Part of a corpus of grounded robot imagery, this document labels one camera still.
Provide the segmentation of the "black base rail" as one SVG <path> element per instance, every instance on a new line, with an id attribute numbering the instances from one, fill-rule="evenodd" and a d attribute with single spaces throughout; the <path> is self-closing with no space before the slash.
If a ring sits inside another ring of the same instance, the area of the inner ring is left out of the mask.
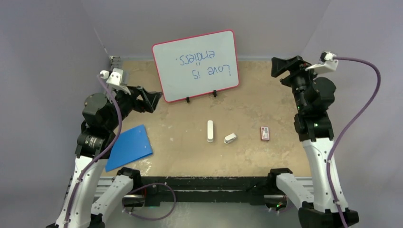
<path id="1" fill-rule="evenodd" d="M 285 193 L 275 187 L 269 177 L 180 177 L 145 176 L 134 182 L 133 191 L 125 197 L 129 206 L 138 196 L 145 206 L 162 202 L 247 203 L 283 209 L 287 206 Z"/>

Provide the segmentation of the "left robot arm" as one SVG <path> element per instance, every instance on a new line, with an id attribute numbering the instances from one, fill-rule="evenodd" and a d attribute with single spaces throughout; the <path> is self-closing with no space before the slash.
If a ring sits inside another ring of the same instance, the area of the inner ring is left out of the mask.
<path id="1" fill-rule="evenodd" d="M 130 86 L 113 97 L 103 93 L 88 96 L 84 102 L 81 133 L 75 150 L 75 169 L 70 179 L 61 213 L 50 228 L 104 228 L 114 208 L 125 194 L 137 194 L 142 187 L 138 170 L 122 168 L 117 179 L 95 199 L 98 182 L 109 159 L 122 121 L 131 111 L 153 113 L 162 92 L 147 92 Z"/>

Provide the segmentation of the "blue plastic sheet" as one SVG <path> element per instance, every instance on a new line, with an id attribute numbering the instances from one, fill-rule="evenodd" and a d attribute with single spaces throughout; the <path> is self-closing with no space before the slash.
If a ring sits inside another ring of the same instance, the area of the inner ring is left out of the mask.
<path id="1" fill-rule="evenodd" d="M 110 172 L 119 167 L 152 155 L 153 149 L 142 124 L 121 133 L 114 144 L 105 171 Z"/>

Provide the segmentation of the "white board with pink frame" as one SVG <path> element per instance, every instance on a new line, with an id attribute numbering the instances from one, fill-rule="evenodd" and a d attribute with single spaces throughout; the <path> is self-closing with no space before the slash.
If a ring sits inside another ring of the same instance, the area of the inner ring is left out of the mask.
<path id="1" fill-rule="evenodd" d="M 152 53 L 163 97 L 169 103 L 240 83 L 235 34 L 230 29 L 157 43 Z"/>

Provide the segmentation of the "red white staple box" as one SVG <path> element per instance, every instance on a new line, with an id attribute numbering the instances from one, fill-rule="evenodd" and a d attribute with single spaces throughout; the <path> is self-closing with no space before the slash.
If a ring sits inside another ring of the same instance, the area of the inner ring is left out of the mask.
<path id="1" fill-rule="evenodd" d="M 261 134 L 261 140 L 264 140 L 264 141 L 270 140 L 269 128 L 267 126 L 260 127 L 260 134 Z"/>

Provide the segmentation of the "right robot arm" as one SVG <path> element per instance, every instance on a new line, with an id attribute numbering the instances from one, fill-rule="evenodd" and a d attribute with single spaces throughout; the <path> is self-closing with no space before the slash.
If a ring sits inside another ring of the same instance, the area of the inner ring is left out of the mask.
<path id="1" fill-rule="evenodd" d="M 292 90 L 297 107 L 294 127 L 308 158 L 313 191 L 305 188 L 286 168 L 270 171 L 268 190 L 286 195 L 298 209 L 303 228 L 347 228 L 357 224 L 359 214 L 349 208 L 331 153 L 335 138 L 327 110 L 335 100 L 335 84 L 319 77 L 301 56 L 273 57 L 271 63 L 272 77 L 289 72 L 280 82 Z"/>

